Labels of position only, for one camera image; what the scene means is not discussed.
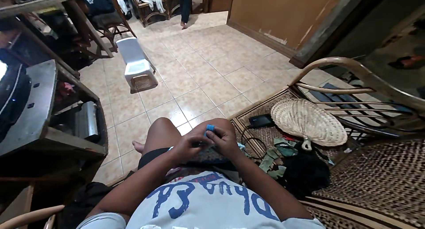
bare foot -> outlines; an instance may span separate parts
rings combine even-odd
[[[184,30],[184,29],[186,29],[187,28],[187,25],[186,25],[186,23],[184,23],[184,22],[180,22],[180,26],[182,26],[183,28],[182,28],[182,30]]]
[[[131,143],[133,144],[134,149],[136,151],[138,151],[139,153],[143,154],[143,150],[145,149],[145,145],[144,144],[141,144],[141,143],[136,142],[134,140]]]

blue tape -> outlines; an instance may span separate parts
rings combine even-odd
[[[214,132],[214,125],[207,124],[207,129],[204,132],[204,136],[207,136],[207,131],[213,131]]]

tiled floor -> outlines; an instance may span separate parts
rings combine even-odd
[[[159,85],[130,94],[120,54],[82,69],[81,81],[101,99],[109,154],[94,181],[109,183],[137,167],[152,122],[167,117],[186,134],[199,123],[225,118],[284,87],[300,69],[289,58],[225,25],[227,12],[192,16],[182,31],[179,16],[143,28],[130,25],[151,61]],[[332,78],[314,70],[303,81],[318,86]]]

woven hand fan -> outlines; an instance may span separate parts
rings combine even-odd
[[[347,142],[347,133],[342,124],[333,115],[305,99],[279,101],[273,106],[271,115],[281,130],[304,139],[304,150],[311,150],[311,142],[322,146]]]

wooden wall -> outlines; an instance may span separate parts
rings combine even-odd
[[[339,0],[233,0],[228,25],[292,57]]]

